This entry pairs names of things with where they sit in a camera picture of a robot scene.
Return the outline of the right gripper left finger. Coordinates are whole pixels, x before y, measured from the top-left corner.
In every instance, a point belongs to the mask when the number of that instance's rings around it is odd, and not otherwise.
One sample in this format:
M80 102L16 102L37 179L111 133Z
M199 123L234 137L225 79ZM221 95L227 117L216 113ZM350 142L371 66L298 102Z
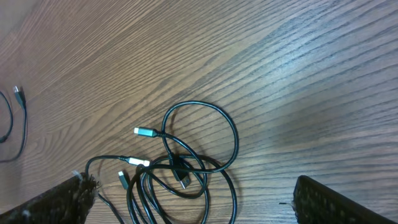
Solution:
M79 173L1 214L1 224L81 224L95 203L99 184Z

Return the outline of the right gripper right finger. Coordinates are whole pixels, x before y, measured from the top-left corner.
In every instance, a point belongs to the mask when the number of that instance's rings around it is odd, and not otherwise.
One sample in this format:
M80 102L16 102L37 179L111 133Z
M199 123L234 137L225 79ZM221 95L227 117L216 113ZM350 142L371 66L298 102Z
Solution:
M299 224L395 224L306 175L297 179L293 205Z

